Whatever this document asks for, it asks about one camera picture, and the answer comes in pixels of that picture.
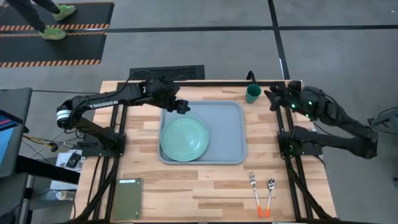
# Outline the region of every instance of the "spoon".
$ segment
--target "spoon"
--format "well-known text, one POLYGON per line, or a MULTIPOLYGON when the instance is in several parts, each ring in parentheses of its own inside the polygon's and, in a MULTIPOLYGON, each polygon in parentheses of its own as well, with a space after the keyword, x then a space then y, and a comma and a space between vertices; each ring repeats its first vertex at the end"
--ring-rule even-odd
POLYGON ((267 208, 266 208, 266 217, 269 218, 269 204, 271 202, 271 192, 272 190, 275 189, 275 180, 274 179, 269 179, 268 181, 268 189, 269 189, 269 195, 268 195, 268 204, 267 204, 267 208))

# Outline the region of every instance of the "orange handle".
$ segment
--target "orange handle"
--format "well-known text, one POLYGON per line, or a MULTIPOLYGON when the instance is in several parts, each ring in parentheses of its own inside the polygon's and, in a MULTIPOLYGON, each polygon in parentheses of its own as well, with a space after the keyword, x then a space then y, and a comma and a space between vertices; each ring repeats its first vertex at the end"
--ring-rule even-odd
POLYGON ((257 211, 259 212, 259 217, 263 217, 264 215, 262 214, 262 208, 261 206, 257 206, 257 211))

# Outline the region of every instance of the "gray plastic tray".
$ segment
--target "gray plastic tray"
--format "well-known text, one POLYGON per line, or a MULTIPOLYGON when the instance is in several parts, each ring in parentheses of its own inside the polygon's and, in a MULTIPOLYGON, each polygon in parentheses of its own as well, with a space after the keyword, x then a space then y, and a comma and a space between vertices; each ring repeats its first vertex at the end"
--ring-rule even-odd
MULTIPOLYGON (((206 151, 194 161, 178 162, 168 157, 159 143, 159 158, 167 164, 239 164, 246 157, 246 135, 242 107, 234 101, 189 101, 194 116, 207 127, 209 144, 206 151)), ((171 119, 181 116, 175 111, 162 110, 160 130, 171 119)))

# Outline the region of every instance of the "wooden table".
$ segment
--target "wooden table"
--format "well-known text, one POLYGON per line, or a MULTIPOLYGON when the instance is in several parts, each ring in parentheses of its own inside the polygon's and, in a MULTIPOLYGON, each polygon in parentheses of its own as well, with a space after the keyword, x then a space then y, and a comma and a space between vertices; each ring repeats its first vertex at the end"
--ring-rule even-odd
MULTIPOLYGON (((101 92, 114 91, 117 83, 103 82, 101 92)), ((262 89, 267 90, 268 87, 262 86, 262 89)), ((181 87, 177 95, 185 100, 233 100, 243 107, 248 153, 242 163, 233 166, 164 164, 157 155, 160 108, 144 105, 128 109, 125 128, 127 144, 120 160, 118 178, 144 178, 144 192, 141 220, 126 220, 127 222, 295 220, 285 162, 280 158, 276 138, 279 130, 276 114, 269 110, 270 103, 264 94, 249 105, 244 100, 245 92, 246 88, 240 86, 190 86, 181 87), (250 170, 255 172, 263 209, 267 205, 267 182, 270 178, 276 180, 276 188, 272 191, 270 218, 259 218, 257 215, 253 189, 249 184, 250 170)), ((103 127, 109 126, 111 113, 112 107, 96 110, 94 122, 103 127)), ((295 125, 313 127, 304 116, 294 113, 293 119, 295 125)), ((84 163, 75 199, 77 215, 86 207, 96 160, 91 157, 84 163)), ((302 156, 302 161, 309 191, 327 213, 335 216, 323 164, 313 156, 302 156)), ((101 165, 96 175, 93 195, 98 186, 100 169, 101 165)), ((303 197, 299 189, 297 192, 301 214, 305 217, 303 197)), ((107 194, 104 194, 101 203, 100 218, 104 217, 107 194)))

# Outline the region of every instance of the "concrete floor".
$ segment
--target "concrete floor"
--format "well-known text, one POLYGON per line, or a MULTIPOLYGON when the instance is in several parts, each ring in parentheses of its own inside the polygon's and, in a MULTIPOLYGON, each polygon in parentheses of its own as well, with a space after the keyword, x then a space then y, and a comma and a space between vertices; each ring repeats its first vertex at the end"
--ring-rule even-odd
MULTIPOLYGON (((272 24, 266 0, 115 1, 111 28, 272 24)), ((280 26, 398 24, 396 0, 274 2, 280 26)), ((398 30, 301 30, 281 35, 291 78, 323 89, 352 117, 365 123, 396 106, 398 30)), ((125 80, 129 68, 171 65, 205 65, 207 79, 242 79, 248 70, 257 79, 282 79, 273 31, 122 33, 108 35, 100 65, 0 68, 0 89, 99 91, 103 80, 125 80)), ((27 120, 31 133, 56 136, 61 130, 56 127, 55 109, 73 96, 34 93, 27 120)), ((333 201, 342 220, 398 220, 398 189, 392 184, 392 178, 398 177, 398 139, 383 133, 379 137, 379 155, 370 161, 325 149, 333 201)), ((61 134, 57 139, 68 138, 71 136, 61 134)), ((21 154, 33 152, 22 145, 21 154)), ((56 156, 49 150, 42 155, 56 156)), ((71 209, 68 204, 36 210, 32 223, 63 222, 71 209)))

